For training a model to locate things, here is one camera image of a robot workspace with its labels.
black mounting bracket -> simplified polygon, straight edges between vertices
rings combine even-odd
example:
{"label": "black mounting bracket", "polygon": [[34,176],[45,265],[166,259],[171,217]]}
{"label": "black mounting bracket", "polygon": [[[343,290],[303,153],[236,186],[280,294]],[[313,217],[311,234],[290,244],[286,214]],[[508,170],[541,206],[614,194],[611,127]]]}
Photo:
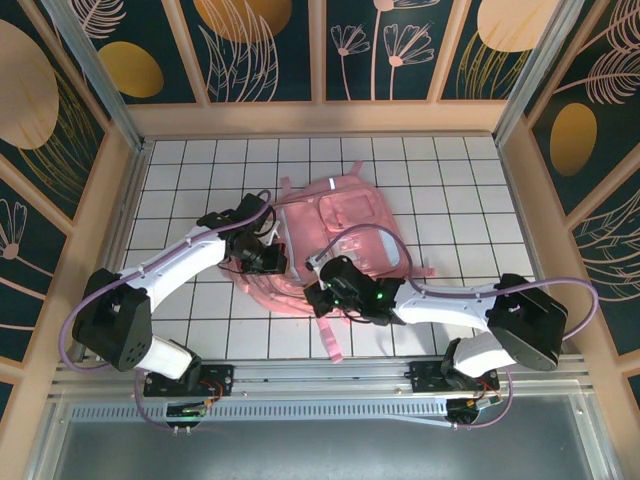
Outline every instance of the black mounting bracket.
{"label": "black mounting bracket", "polygon": [[178,383],[159,373],[150,373],[147,375],[143,395],[147,398],[227,397],[231,395],[233,388],[233,370],[233,365],[201,365],[197,381],[191,389],[187,383]]}
{"label": "black mounting bracket", "polygon": [[495,370],[490,370],[477,379],[459,374],[455,382],[452,382],[442,373],[440,360],[411,362],[409,371],[405,372],[404,376],[411,380],[413,393],[481,391],[484,388],[482,381],[486,382],[490,388],[500,390],[500,382]]}

backpack strap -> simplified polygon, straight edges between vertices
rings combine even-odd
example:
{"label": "backpack strap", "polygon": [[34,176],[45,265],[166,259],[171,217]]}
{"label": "backpack strap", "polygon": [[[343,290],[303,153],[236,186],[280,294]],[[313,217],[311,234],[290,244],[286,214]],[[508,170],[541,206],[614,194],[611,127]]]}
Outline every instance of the backpack strap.
{"label": "backpack strap", "polygon": [[360,173],[360,170],[362,169],[362,163],[362,160],[356,160],[355,162],[353,162],[351,170],[349,170],[349,175],[354,175],[357,177]]}
{"label": "backpack strap", "polygon": [[291,179],[289,177],[282,177],[280,179],[280,185],[282,185],[282,196],[286,197],[291,193]]}
{"label": "backpack strap", "polygon": [[320,330],[320,338],[322,339],[322,344],[327,350],[329,357],[331,357],[331,361],[333,363],[341,362],[343,358],[342,351],[340,350],[340,345],[338,345],[336,336],[333,334],[333,330],[331,330],[329,320],[326,317],[316,318],[316,323],[318,324],[318,329]]}
{"label": "backpack strap", "polygon": [[433,267],[413,267],[413,271],[411,275],[415,277],[434,277],[436,274],[436,269]]}

white tile floor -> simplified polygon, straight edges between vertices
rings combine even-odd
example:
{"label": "white tile floor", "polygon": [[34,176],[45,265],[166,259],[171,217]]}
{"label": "white tile floor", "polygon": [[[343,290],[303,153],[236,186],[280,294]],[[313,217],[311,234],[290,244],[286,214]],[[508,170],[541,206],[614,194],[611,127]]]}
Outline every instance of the white tile floor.
{"label": "white tile floor", "polygon": [[[531,276],[502,166],[489,137],[194,140],[157,142],[125,257],[127,267],[179,240],[209,211],[234,208],[242,195],[347,173],[380,187],[414,261],[436,269],[432,285]],[[153,330],[205,359],[326,358],[315,321],[271,314],[214,267],[169,296]],[[348,325],[330,319],[345,356],[443,354],[470,328]]]}

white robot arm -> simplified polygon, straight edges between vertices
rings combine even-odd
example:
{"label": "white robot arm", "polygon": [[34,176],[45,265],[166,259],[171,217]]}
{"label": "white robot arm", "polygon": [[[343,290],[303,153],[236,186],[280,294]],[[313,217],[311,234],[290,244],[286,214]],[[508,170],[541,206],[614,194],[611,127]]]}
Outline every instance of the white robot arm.
{"label": "white robot arm", "polygon": [[443,288],[401,278],[373,280],[345,256],[321,267],[311,259],[309,268],[319,272],[319,281],[305,289],[317,317],[339,309],[375,325],[430,322],[481,331],[449,345],[443,374],[451,382],[514,363],[542,371],[558,364],[567,311],[538,288],[501,294],[527,283],[519,275],[505,274],[496,285]]}
{"label": "white robot arm", "polygon": [[106,269],[95,272],[85,298],[98,290],[106,293],[78,313],[73,338],[120,371],[137,368],[175,381],[195,381],[200,358],[153,335],[151,314],[190,278],[230,257],[239,260],[242,273],[283,273],[284,245],[265,245],[258,234],[272,214],[273,209],[265,207],[259,196],[247,194],[236,210],[205,215],[181,241],[148,261],[115,274]]}

pink backpack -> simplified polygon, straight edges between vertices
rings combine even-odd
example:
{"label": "pink backpack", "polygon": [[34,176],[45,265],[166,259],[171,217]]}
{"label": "pink backpack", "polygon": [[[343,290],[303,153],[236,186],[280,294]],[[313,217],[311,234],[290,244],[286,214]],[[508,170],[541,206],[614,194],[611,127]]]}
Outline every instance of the pink backpack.
{"label": "pink backpack", "polygon": [[[291,193],[288,177],[281,179],[284,198],[273,207],[279,221],[277,233],[286,244],[289,260],[283,275],[228,275],[237,287],[268,310],[283,315],[310,315],[313,309],[304,298],[304,287],[316,282],[315,272],[305,262],[318,254],[340,232],[352,225],[375,223],[400,236],[382,194],[358,177],[362,162],[355,162],[347,175],[317,180]],[[362,229],[340,239],[332,256],[347,255],[363,273],[377,277],[405,277],[409,264],[393,238],[375,229]],[[416,276],[428,276],[423,269]],[[342,360],[340,347],[326,318],[317,319],[323,344],[331,360]]]}

